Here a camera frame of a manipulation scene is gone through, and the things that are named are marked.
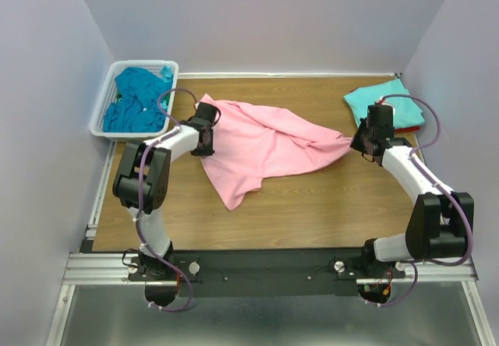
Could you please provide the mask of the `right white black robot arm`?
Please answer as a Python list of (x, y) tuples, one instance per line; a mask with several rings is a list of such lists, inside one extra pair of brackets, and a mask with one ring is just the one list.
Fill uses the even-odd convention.
[(413, 203), (405, 232), (372, 238), (362, 247), (359, 269), (368, 277), (385, 271), (388, 263), (427, 261), (447, 267), (471, 256), (474, 200), (441, 182), (418, 158), (416, 149), (386, 122), (361, 119), (351, 148), (388, 171)]

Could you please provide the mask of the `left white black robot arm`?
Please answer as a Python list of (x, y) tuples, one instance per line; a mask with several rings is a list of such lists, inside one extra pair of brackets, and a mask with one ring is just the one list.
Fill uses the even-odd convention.
[(219, 108), (200, 102), (194, 116), (175, 124), (163, 136), (126, 144), (112, 193), (130, 216), (140, 240), (138, 257), (127, 264), (130, 277), (155, 281), (180, 278), (172, 262), (173, 245), (165, 230), (162, 205), (168, 191), (171, 163), (184, 154), (214, 154), (214, 127)]

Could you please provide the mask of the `pink t shirt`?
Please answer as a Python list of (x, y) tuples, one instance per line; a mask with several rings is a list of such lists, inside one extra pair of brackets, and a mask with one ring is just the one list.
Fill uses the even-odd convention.
[(266, 178), (317, 171), (350, 151), (349, 137), (288, 109), (215, 100), (207, 94), (201, 100), (221, 111), (214, 153), (201, 163), (228, 210), (238, 207), (248, 192), (261, 189)]

